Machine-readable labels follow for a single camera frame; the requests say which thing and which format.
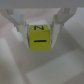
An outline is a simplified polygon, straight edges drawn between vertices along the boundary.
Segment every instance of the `yellow box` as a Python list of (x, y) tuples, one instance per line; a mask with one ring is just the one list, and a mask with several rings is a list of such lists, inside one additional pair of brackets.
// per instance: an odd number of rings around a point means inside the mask
[(48, 25), (30, 25), (30, 50), (50, 50), (50, 29)]

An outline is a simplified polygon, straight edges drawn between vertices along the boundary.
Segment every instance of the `cube front face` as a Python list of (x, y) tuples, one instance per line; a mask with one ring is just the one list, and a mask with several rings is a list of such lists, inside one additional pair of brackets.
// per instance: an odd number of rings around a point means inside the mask
[(29, 47), (34, 50), (50, 50), (50, 29), (48, 25), (30, 25)]

